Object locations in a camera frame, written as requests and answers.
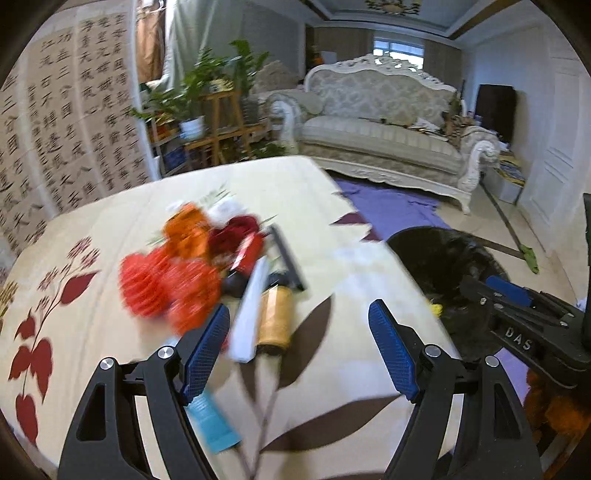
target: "tan roll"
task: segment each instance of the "tan roll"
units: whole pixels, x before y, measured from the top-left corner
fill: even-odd
[[[256,343],[260,351],[273,354],[287,350],[293,313],[293,293],[288,287],[276,285],[262,295]]]

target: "blue gripper pad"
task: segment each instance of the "blue gripper pad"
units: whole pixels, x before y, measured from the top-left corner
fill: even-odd
[[[181,393],[187,403],[203,393],[229,329],[230,311],[221,305],[186,363],[185,385]]]
[[[497,291],[498,293],[502,293],[513,303],[522,307],[531,306],[531,298],[527,294],[527,290],[515,285],[514,283],[508,282],[503,280],[501,277],[496,276],[488,277],[485,283],[487,287]]]
[[[416,366],[402,338],[396,330],[396,320],[384,302],[376,300],[369,306],[369,329],[371,330],[392,383],[409,401],[419,393]]]

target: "yellow object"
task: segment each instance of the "yellow object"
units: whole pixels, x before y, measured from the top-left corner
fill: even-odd
[[[263,347],[263,350],[271,347],[271,350],[279,348],[285,351],[290,345],[293,316],[293,292],[281,285],[269,288],[261,299],[257,346]]]
[[[441,313],[443,312],[443,305],[440,305],[438,303],[432,303],[430,306],[431,311],[433,312],[435,317],[439,318],[441,316]]]

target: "sofa armrest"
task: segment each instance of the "sofa armrest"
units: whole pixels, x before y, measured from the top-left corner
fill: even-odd
[[[272,118],[282,120],[280,140],[294,154],[301,127],[322,111],[322,100],[312,92],[278,90],[267,98],[266,109]]]
[[[480,167],[498,167],[499,139],[482,127],[466,127],[460,139],[460,153],[465,161],[463,174],[457,187],[464,192],[471,192],[480,180]]]

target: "black trash bag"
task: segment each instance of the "black trash bag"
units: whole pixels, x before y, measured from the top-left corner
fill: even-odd
[[[424,295],[443,306],[440,320],[464,360],[477,361],[501,349],[488,333],[484,309],[460,293],[464,275],[480,281],[492,275],[509,280],[486,248],[467,233],[431,226],[398,232],[388,246]]]

